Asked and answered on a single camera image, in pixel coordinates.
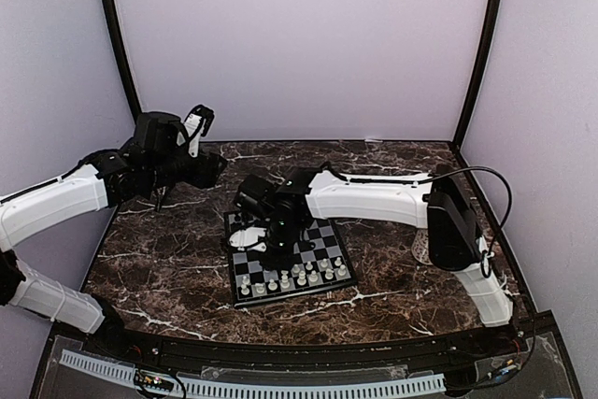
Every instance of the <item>brown marble tabletop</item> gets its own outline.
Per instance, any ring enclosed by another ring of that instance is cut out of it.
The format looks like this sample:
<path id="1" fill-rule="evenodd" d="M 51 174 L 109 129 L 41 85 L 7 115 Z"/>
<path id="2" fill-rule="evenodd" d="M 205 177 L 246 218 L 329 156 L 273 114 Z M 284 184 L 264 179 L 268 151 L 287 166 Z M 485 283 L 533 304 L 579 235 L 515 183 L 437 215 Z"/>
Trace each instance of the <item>brown marble tabletop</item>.
<path id="1" fill-rule="evenodd" d="M 370 175 L 458 168 L 446 143 L 213 143 L 203 148 L 229 161 L 218 185 L 209 190 L 178 185 L 160 213 L 144 199 L 126 203 L 92 266 L 85 292 L 108 299 L 128 328 L 230 343 L 318 345 L 481 327 L 459 281 L 413 258 L 415 229 L 383 221 L 336 221 L 357 287 L 268 306 L 232 307 L 222 214 L 234 209 L 236 188 L 247 174 L 281 182 L 294 166 L 325 161 L 341 172 Z M 485 217 L 480 212 L 478 217 L 491 237 Z M 496 266 L 517 292 L 505 256 L 498 246 L 495 252 Z"/>

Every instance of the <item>white wall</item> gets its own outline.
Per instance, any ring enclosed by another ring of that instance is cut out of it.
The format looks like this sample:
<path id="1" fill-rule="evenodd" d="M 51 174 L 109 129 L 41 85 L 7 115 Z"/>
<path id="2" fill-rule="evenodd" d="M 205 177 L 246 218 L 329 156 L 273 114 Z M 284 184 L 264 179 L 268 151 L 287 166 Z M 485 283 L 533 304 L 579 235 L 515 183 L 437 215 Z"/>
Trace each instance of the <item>white wall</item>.
<path id="1" fill-rule="evenodd" d="M 507 236 L 585 397 L 598 397 L 597 24 L 598 0 L 503 0 L 463 149 L 513 184 Z M 482 181 L 502 211 L 500 186 Z"/>
<path id="2" fill-rule="evenodd" d="M 0 17 L 0 194 L 7 194 L 119 146 L 133 122 L 101 0 L 0 0 Z M 108 215 L 59 225 L 17 254 L 78 288 Z M 0 307 L 1 397 L 27 397 L 49 329 L 31 313 Z"/>
<path id="3" fill-rule="evenodd" d="M 117 0 L 141 103 L 214 140 L 444 139 L 487 0 Z"/>

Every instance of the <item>white grille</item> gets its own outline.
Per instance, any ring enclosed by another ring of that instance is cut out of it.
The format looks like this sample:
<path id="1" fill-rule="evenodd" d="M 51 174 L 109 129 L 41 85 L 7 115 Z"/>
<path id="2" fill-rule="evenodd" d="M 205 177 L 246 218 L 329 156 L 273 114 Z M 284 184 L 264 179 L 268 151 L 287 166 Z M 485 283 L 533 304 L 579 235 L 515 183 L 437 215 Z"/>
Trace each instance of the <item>white grille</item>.
<path id="1" fill-rule="evenodd" d="M 65 349 L 60 364 L 111 383 L 136 388 L 133 383 L 135 367 L 128 363 L 107 362 Z M 418 397 L 446 390 L 442 374 L 358 385 L 313 387 L 246 385 L 185 378 L 184 376 L 178 376 L 178 378 L 185 385 L 187 397 L 190 399 L 208 397 L 218 399 L 394 399 Z M 151 392 L 166 393 L 157 388 L 146 387 L 146 389 Z M 182 390 L 178 383 L 175 382 L 175 388 L 170 392 L 169 397 L 182 397 Z"/>

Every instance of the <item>white robotic arm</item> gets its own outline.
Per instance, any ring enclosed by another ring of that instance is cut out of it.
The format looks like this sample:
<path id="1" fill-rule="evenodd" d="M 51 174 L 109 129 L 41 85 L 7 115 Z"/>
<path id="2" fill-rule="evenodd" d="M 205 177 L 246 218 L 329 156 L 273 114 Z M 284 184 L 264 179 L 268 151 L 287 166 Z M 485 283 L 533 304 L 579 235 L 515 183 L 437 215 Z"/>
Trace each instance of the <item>white robotic arm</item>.
<path id="1" fill-rule="evenodd" d="M 239 231 L 229 243 L 260 251 L 262 265 L 275 269 L 288 269 L 292 248 L 313 219 L 396 221 L 428 230 L 430 260 L 462 283 L 482 323 L 494 327 L 511 320 L 508 292 L 482 257 L 488 248 L 475 213 L 451 178 L 344 175 L 326 164 L 294 169 L 280 186 L 249 176 L 235 203 L 268 224 Z"/>
<path id="2" fill-rule="evenodd" d="M 213 118 L 213 111 L 202 106 L 184 123 L 171 114 L 141 114 L 135 135 L 121 149 L 98 151 L 62 177 L 0 197 L 0 305 L 20 306 L 86 334 L 106 327 L 107 318 L 111 325 L 121 325 L 105 300 L 39 274 L 18 260 L 14 248 L 55 224 L 138 194 L 150 198 L 181 181 L 198 188 L 213 186 L 226 161 L 199 149 Z"/>

